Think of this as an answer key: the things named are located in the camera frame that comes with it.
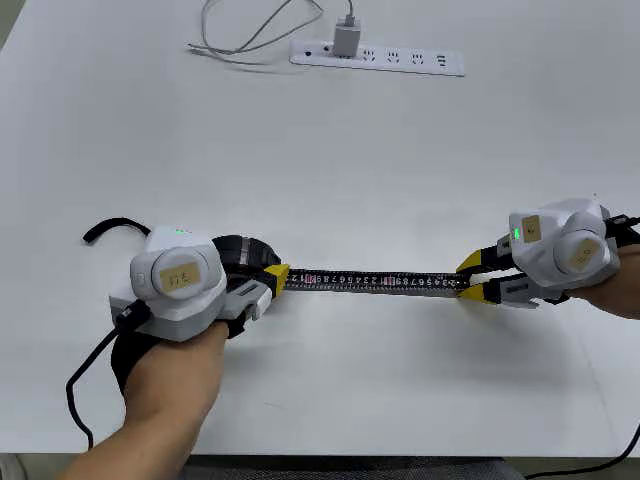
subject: hand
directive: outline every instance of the hand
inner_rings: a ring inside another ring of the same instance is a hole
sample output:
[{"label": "hand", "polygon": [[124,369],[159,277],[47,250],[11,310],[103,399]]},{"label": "hand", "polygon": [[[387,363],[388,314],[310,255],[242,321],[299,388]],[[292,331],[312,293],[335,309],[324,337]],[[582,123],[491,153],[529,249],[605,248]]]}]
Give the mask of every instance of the hand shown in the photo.
[{"label": "hand", "polygon": [[622,247],[618,255],[620,271],[616,275],[599,285],[567,294],[619,317],[640,320],[640,245]]},{"label": "hand", "polygon": [[126,380],[125,424],[166,415],[199,428],[218,396],[228,335],[227,324],[215,322],[186,342],[153,346]]}]

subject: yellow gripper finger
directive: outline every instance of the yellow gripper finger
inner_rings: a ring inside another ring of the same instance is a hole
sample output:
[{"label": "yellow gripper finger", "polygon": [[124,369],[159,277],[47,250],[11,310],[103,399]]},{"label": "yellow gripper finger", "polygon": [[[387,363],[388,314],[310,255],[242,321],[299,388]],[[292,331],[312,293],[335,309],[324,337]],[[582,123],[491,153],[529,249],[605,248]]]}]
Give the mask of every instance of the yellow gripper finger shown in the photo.
[{"label": "yellow gripper finger", "polygon": [[471,285],[469,288],[461,291],[458,294],[458,298],[465,298],[467,300],[473,300],[475,302],[482,302],[482,303],[488,303],[490,305],[496,305],[495,302],[491,302],[485,298],[483,285],[484,284],[482,283]]},{"label": "yellow gripper finger", "polygon": [[265,272],[275,275],[278,279],[276,283],[276,297],[284,290],[284,284],[287,281],[287,275],[289,275],[289,268],[290,265],[283,263],[282,265],[271,265],[264,269]]},{"label": "yellow gripper finger", "polygon": [[482,265],[482,250],[476,250],[467,259],[456,268],[456,273],[460,273],[468,268],[478,267]]}]

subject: black strap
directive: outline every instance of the black strap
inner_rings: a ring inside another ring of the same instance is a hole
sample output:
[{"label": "black strap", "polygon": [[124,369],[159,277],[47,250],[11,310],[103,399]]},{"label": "black strap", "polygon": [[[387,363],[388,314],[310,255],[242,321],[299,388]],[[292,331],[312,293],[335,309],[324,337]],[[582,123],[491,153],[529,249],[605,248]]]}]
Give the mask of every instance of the black strap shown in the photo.
[{"label": "black strap", "polygon": [[262,271],[271,265],[280,265],[282,261],[269,245],[257,238],[241,235],[225,235],[213,239],[220,252],[220,260],[225,270]]},{"label": "black strap", "polygon": [[133,227],[138,230],[146,237],[151,233],[147,227],[138,223],[130,218],[120,217],[120,218],[108,218],[106,220],[101,221],[96,226],[92,227],[87,233],[82,236],[82,239],[87,243],[95,242],[103,233],[108,230],[111,230],[115,227],[128,226]]}]

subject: black cable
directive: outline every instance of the black cable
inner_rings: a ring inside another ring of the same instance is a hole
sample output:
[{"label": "black cable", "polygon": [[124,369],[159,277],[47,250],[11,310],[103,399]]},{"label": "black cable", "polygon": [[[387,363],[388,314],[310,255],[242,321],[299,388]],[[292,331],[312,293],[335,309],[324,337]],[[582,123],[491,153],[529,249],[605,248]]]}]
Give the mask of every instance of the black cable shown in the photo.
[{"label": "black cable", "polygon": [[140,233],[142,233],[145,237],[148,236],[149,233],[151,233],[151,230],[149,230],[147,227],[145,227],[141,223],[138,223],[135,220],[131,220],[130,218],[119,217],[119,218],[108,218],[106,220],[101,221],[99,224],[92,227],[87,233],[85,233],[82,236],[82,239],[87,243],[93,243],[98,239],[98,237],[100,237],[106,231],[111,230],[112,228],[121,227],[121,226],[136,228],[140,230]]},{"label": "black cable", "polygon": [[76,408],[76,400],[73,394],[73,386],[78,381],[78,379],[87,371],[87,369],[91,366],[93,362],[95,362],[96,358],[102,353],[102,351],[107,348],[107,346],[118,336],[119,330],[118,327],[114,327],[107,335],[102,339],[102,341],[93,349],[93,351],[89,354],[87,359],[82,362],[80,368],[75,371],[71,378],[67,381],[66,391],[67,391],[67,406],[69,407],[69,413],[71,414],[71,418],[76,423],[78,428],[84,432],[87,436],[87,450],[91,450],[93,448],[93,433],[91,429],[85,425],[85,423],[78,415],[78,410]]},{"label": "black cable", "polygon": [[85,425],[78,414],[76,408],[76,399],[73,393],[73,386],[84,375],[87,369],[96,361],[98,356],[104,351],[105,348],[122,332],[133,331],[139,328],[151,317],[151,310],[146,303],[142,300],[136,300],[131,305],[127,306],[116,317],[116,326],[100,341],[98,345],[91,351],[89,356],[82,362],[82,365],[71,375],[71,378],[67,381],[65,390],[67,393],[67,407],[71,418],[78,426],[80,430],[87,436],[87,450],[93,448],[93,433],[91,429]]},{"label": "black cable", "polygon": [[631,439],[631,442],[629,442],[629,445],[627,446],[627,448],[625,448],[624,452],[622,452],[616,458],[609,460],[608,462],[602,463],[600,465],[595,465],[593,467],[577,468],[575,470],[556,470],[556,471],[550,471],[550,472],[532,473],[531,475],[527,475],[524,478],[526,478],[527,480],[531,480],[533,478],[540,478],[540,477],[555,477],[560,475],[578,475],[580,473],[599,472],[600,470],[611,468],[614,465],[617,465],[618,463],[622,462],[631,454],[631,452],[633,452],[633,449],[636,447],[636,444],[638,443],[639,439],[640,439],[640,425],[638,425],[636,432],[633,434],[633,438]]}]

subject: power strip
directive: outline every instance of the power strip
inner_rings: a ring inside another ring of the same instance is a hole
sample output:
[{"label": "power strip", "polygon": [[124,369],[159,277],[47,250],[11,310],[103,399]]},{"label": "power strip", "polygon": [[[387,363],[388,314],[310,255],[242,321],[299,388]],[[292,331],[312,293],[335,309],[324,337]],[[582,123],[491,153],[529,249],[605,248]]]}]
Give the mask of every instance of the power strip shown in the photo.
[{"label": "power strip", "polygon": [[419,48],[380,47],[360,45],[353,58],[334,57],[332,42],[291,42],[291,63],[321,67],[359,68],[391,72],[422,73],[464,77],[462,55],[454,52],[422,50]]}]

